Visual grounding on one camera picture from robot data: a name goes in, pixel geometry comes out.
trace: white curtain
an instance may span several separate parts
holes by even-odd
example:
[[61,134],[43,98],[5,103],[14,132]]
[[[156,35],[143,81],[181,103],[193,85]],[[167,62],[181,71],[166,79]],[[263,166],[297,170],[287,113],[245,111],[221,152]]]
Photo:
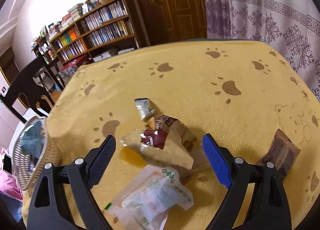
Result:
[[320,101],[320,14],[312,0],[205,0],[205,7],[208,38],[269,44]]

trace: yellow tablecloth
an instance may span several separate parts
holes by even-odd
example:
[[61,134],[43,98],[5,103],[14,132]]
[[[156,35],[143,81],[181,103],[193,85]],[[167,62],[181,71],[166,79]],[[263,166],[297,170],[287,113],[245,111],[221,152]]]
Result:
[[[157,109],[180,119],[198,137],[211,133],[233,156],[256,163],[281,128],[300,149],[284,181],[292,227],[308,213],[319,195],[320,104],[285,59],[267,44],[253,41],[182,42],[140,49],[81,66],[46,121],[49,140],[63,151],[62,164],[84,157],[107,134],[117,140],[143,126],[135,98],[149,98]],[[92,193],[105,207],[141,170],[116,152]],[[167,229],[205,229],[220,206],[226,188],[207,169],[186,184],[194,205],[170,209]],[[235,225],[243,222],[250,186]],[[70,188],[70,208],[84,226]],[[30,197],[25,192],[26,220]],[[120,222],[111,226],[124,229]]]

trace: woven basket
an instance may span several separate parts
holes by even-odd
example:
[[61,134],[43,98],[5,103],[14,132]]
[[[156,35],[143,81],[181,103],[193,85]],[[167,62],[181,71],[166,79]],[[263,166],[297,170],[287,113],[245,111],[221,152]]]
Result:
[[30,118],[30,120],[25,124],[21,133],[31,124],[41,121],[42,127],[44,129],[45,138],[44,138],[44,146],[40,155],[40,158],[35,166],[35,170],[30,175],[28,173],[29,162],[31,155],[23,154],[21,146],[20,146],[20,137],[18,137],[14,147],[13,147],[13,155],[12,155],[12,168],[15,177],[18,179],[19,186],[22,190],[33,189],[37,180],[41,174],[41,171],[44,165],[48,162],[51,162],[54,166],[59,166],[61,162],[60,152],[57,146],[53,143],[48,142],[48,133],[44,126],[45,118],[35,115]]

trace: bookshelf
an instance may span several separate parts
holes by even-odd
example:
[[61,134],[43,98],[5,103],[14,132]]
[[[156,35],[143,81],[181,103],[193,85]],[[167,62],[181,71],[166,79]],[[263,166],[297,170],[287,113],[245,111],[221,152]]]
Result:
[[109,0],[75,20],[49,39],[63,65],[112,47],[141,48],[146,42],[133,0]]

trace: silver screw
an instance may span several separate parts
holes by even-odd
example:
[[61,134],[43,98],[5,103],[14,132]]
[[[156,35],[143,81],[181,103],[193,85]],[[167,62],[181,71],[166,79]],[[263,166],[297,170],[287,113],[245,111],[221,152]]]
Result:
[[75,160],[75,164],[80,165],[83,163],[83,159],[82,158],[78,158]]
[[235,162],[238,164],[242,164],[243,163],[243,159],[240,157],[235,158]]
[[272,162],[267,162],[267,166],[272,169],[275,165]]
[[44,166],[45,169],[50,169],[52,167],[52,164],[50,162],[46,163]]

